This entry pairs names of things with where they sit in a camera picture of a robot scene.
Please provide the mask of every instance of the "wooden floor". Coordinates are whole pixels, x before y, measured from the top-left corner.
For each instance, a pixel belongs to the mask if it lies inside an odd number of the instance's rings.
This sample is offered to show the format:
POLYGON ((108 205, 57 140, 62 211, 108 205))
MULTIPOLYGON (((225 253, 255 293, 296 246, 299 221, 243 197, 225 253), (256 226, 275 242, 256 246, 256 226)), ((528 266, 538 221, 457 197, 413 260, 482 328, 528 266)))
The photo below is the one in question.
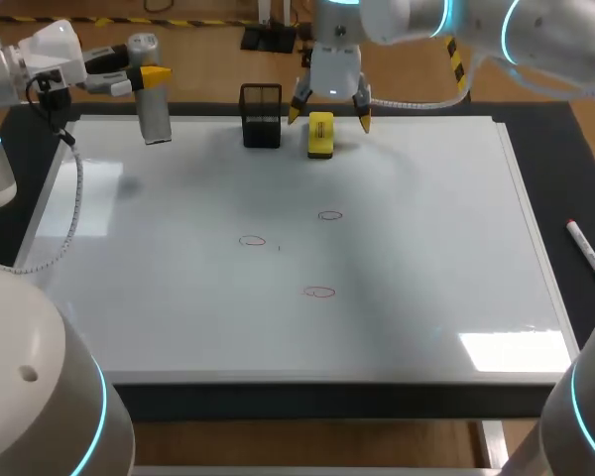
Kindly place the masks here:
MULTIPOLYGON (((193 14, 198 19, 201 14, 220 14, 223 7, 237 10, 229 15, 223 12, 227 18, 255 18, 252 1, 217 0, 198 13, 198 5, 206 4, 203 2, 198 0, 192 9, 192 0, 179 1, 168 18, 187 18, 193 14)), ((141 2, 137 0, 3 0, 0 14, 141 16, 142 12, 141 2)), ((39 25, 0 24, 0 37, 4 44, 13 44, 39 28, 39 25)), ((75 29, 84 49, 125 43, 137 31, 156 33, 162 42, 164 61, 175 71, 170 101, 236 102, 240 84, 244 82, 278 82, 283 86, 285 101, 289 101, 296 78, 302 74, 298 56, 241 52, 242 30, 237 28, 76 25, 75 29)), ((466 49, 463 55, 467 64, 466 49)), ((376 97, 438 101, 456 93, 441 39, 391 48, 367 45, 363 48, 363 59, 376 97)), ((551 84, 546 78, 538 80, 551 84)), ((490 64, 485 64, 477 74, 472 96, 475 101, 546 100, 519 88, 490 64)), ((79 92, 73 98, 102 99, 79 92)), ((577 102, 573 110, 595 156, 595 103, 577 102)), ((531 426, 531 422, 506 423, 510 447, 516 447, 531 426)), ((470 423, 461 421, 137 424, 136 434, 139 464, 411 467, 480 464, 476 432, 470 423)))

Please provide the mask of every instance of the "white cable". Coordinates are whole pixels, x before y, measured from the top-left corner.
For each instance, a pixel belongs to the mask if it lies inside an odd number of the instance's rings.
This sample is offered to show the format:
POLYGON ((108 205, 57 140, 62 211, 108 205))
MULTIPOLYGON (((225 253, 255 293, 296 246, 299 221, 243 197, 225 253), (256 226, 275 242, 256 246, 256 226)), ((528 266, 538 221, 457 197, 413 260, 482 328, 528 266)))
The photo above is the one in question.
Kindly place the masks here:
POLYGON ((476 54, 472 58, 472 63, 470 65, 470 71, 467 75, 467 82, 465 84, 465 88, 453 99, 443 102, 396 102, 396 101, 384 101, 382 99, 373 99, 371 102, 375 106, 383 106, 383 107, 390 107, 393 109, 416 109, 416 110, 431 110, 431 109, 442 109, 444 107, 451 107, 455 106, 459 102, 461 102, 472 88, 474 83, 474 76, 476 75, 476 69, 483 63, 485 60, 484 55, 476 54))
POLYGON ((59 261, 63 257, 63 255, 66 254, 66 251, 68 251, 70 243, 72 242, 72 238, 75 234, 75 230, 77 229, 77 223, 79 221, 79 211, 81 210, 81 197, 83 192, 83 163, 81 161, 81 154, 79 153, 79 150, 75 145, 70 146, 70 151, 72 152, 72 156, 75 159, 75 165, 77 166, 77 190, 75 192, 75 208, 74 212, 72 213, 72 221, 70 222, 70 228, 68 228, 68 233, 66 234, 66 238, 63 240, 61 248, 59 248, 59 252, 51 260, 48 260, 45 263, 34 266, 32 268, 11 268, 9 266, 4 266, 0 264, 0 271, 6 271, 7 273, 12 273, 14 275, 30 275, 32 273, 36 273, 38 271, 45 270, 46 268, 51 267, 57 261, 59 261))
POLYGON ((504 71, 506 71, 507 74, 511 76, 517 84, 527 89, 530 89, 531 91, 537 94, 549 96, 553 99, 558 99, 560 101, 573 101, 575 99, 581 99, 585 97, 595 97, 595 86, 587 87, 584 89, 578 89, 575 91, 562 91, 552 87, 540 86, 539 84, 535 84, 534 82, 531 82, 528 79, 526 79, 519 72, 517 72, 511 64, 507 63, 506 61, 495 59, 494 62, 504 71))

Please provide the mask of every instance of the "red marker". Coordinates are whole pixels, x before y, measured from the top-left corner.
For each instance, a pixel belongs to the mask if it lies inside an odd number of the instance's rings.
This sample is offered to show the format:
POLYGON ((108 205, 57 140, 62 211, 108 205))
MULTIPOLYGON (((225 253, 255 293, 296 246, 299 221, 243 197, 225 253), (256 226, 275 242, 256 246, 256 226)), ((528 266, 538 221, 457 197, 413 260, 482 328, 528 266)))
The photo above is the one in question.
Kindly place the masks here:
POLYGON ((577 243, 577 246, 579 246, 582 254, 586 257, 588 263, 595 272, 595 250, 593 250, 591 245, 588 243, 588 240, 584 236, 584 233, 582 233, 582 230, 579 229, 579 226, 577 226, 577 223, 575 223, 574 220, 568 220, 566 223, 566 229, 571 234, 575 240, 575 243, 577 243))

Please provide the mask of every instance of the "yellow sponge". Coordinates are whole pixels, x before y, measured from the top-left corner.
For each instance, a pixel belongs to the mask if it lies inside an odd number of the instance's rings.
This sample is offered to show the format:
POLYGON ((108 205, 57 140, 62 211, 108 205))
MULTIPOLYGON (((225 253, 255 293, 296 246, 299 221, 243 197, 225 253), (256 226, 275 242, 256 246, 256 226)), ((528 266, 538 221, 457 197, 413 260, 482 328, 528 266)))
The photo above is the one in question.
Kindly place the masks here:
POLYGON ((311 112, 308 116, 308 157, 333 157, 333 115, 330 112, 311 112))

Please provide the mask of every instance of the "red circle drawing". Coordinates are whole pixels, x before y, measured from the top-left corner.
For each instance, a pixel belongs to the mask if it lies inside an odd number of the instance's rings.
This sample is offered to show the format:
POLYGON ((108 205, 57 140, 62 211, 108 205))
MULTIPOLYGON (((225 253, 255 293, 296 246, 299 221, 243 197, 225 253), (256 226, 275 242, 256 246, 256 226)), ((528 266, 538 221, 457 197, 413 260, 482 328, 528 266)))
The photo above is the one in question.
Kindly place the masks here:
POLYGON ((304 288, 303 294, 310 298, 328 299, 335 296, 335 290, 333 288, 323 288, 321 286, 310 286, 304 288))
POLYGON ((242 246, 263 246, 267 244, 267 241, 264 238, 255 235, 243 236, 238 241, 242 246))
POLYGON ((338 211, 320 211, 317 218, 324 221, 335 221, 342 218, 344 215, 338 211))

